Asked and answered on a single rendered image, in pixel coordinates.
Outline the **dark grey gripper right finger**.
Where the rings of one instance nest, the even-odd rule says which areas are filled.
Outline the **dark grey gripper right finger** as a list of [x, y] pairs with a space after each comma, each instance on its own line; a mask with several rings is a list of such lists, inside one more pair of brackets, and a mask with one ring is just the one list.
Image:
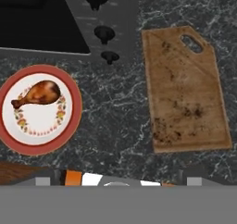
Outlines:
[[180, 168], [178, 171], [178, 184], [185, 186], [229, 185], [222, 178], [210, 178], [202, 168]]

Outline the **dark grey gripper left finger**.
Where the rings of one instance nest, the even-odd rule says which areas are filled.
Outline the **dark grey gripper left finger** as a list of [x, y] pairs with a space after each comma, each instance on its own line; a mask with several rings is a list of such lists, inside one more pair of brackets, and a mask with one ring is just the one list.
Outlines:
[[30, 176], [14, 180], [19, 186], [53, 186], [60, 184], [61, 172], [58, 169], [44, 169], [32, 173]]

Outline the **brown wooden drawer front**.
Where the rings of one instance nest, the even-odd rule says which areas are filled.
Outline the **brown wooden drawer front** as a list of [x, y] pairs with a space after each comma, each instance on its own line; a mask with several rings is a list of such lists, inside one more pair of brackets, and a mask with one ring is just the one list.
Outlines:
[[0, 161], [0, 185], [14, 185], [13, 181], [26, 178], [32, 173], [50, 168], [31, 167]]

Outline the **red rimmed floral plate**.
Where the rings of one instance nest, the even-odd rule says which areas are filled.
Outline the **red rimmed floral plate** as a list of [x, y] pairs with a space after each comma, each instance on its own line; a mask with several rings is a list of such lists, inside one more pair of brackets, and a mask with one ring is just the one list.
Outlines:
[[[60, 97], [49, 105], [29, 104], [15, 109], [12, 100], [23, 98], [39, 81], [53, 81]], [[33, 65], [10, 76], [0, 88], [0, 140], [22, 155], [37, 156], [64, 145], [81, 120], [82, 99], [77, 83], [60, 68]]]

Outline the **wooden cutting board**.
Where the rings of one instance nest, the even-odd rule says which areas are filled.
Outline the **wooden cutting board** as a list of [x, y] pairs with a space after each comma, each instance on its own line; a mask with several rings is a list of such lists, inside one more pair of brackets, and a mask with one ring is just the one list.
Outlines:
[[142, 31], [154, 152], [230, 149], [213, 46], [190, 26]]

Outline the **white and orange object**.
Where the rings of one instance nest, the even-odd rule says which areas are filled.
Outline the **white and orange object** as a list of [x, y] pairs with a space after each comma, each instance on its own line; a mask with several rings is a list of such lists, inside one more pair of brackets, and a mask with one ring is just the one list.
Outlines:
[[148, 181], [148, 180], [140, 180], [142, 186], [164, 186], [164, 187], [174, 187], [176, 186], [173, 183], [167, 182], [157, 182], [157, 181]]

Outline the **grey round object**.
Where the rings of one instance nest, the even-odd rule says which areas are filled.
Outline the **grey round object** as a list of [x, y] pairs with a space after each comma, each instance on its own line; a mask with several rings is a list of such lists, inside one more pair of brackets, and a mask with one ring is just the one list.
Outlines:
[[104, 186], [130, 186], [130, 185], [128, 183], [114, 181], [114, 182], [105, 183]]

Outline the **roasted chicken drumstick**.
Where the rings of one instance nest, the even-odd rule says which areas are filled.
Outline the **roasted chicken drumstick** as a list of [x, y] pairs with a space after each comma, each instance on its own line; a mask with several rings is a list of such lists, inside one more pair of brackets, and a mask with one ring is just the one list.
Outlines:
[[61, 95], [59, 86], [53, 81], [39, 81], [34, 84], [27, 94], [18, 100], [12, 100], [11, 105], [15, 109], [21, 106], [35, 104], [35, 105], [49, 105], [54, 103]]

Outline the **black tap knob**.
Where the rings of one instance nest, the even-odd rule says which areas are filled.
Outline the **black tap knob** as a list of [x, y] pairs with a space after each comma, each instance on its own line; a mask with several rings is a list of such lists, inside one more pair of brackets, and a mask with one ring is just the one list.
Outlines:
[[106, 61], [108, 65], [111, 65], [114, 61], [119, 60], [119, 55], [112, 51], [102, 52], [101, 57]]
[[97, 26], [94, 29], [94, 35], [101, 41], [101, 44], [107, 44], [115, 37], [115, 32], [110, 27]]

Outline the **black sink with grey rim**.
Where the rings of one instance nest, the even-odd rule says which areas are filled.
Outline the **black sink with grey rim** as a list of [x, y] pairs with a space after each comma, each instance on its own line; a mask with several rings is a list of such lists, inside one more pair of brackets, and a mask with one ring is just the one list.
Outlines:
[[[108, 0], [92, 10], [86, 0], [0, 0], [0, 49], [71, 55], [105, 61], [104, 51], [126, 62], [132, 55], [139, 0]], [[114, 30], [107, 44], [97, 26]]]

